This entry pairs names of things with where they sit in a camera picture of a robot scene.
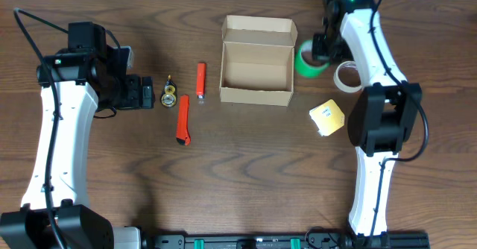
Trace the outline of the green tape roll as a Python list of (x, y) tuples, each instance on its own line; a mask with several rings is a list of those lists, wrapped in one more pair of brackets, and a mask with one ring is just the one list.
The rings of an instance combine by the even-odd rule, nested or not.
[(308, 51), (312, 51), (312, 43), (312, 40), (306, 40), (299, 47), (294, 58), (294, 70), (305, 78), (316, 78), (330, 66), (329, 61), (326, 61), (320, 66), (313, 66), (305, 61), (304, 54)]

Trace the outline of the orange utility knife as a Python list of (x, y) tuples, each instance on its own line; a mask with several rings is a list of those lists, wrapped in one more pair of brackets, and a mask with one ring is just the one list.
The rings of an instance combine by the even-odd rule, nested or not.
[(181, 145), (189, 145), (191, 137), (188, 131), (188, 118), (189, 118), (189, 96), (182, 95), (180, 97), (176, 140)]

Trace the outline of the yellow sticky note pad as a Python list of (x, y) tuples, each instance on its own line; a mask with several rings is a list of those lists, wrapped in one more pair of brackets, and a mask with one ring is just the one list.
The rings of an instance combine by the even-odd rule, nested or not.
[(345, 115), (334, 100), (329, 99), (309, 111), (312, 121), (321, 136), (329, 136), (344, 126)]

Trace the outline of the cardboard box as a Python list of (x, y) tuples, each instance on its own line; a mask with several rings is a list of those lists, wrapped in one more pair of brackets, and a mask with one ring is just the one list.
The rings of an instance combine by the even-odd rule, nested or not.
[(286, 107), (294, 93), (291, 19), (228, 15), (222, 25), (222, 102)]

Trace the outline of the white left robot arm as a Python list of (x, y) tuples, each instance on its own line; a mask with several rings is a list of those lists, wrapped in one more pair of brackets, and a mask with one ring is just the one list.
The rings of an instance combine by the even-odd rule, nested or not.
[(68, 45), (42, 57), (42, 127), (31, 181), (17, 212), (1, 215), (10, 248), (151, 248), (138, 227), (114, 227), (91, 210), (86, 186), (89, 135), (102, 110), (151, 109), (150, 77), (130, 75), (132, 49), (108, 45), (110, 31), (73, 22)]

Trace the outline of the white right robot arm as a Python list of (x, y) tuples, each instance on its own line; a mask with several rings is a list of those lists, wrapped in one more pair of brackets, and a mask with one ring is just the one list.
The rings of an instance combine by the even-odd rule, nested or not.
[(415, 119), (429, 123), (421, 106), (422, 89), (396, 65), (380, 26), (378, 0), (323, 0), (325, 31), (315, 34), (312, 56), (330, 63), (356, 64), (361, 94), (347, 122), (358, 160), (349, 226), (371, 240), (387, 231), (385, 209), (395, 163)]

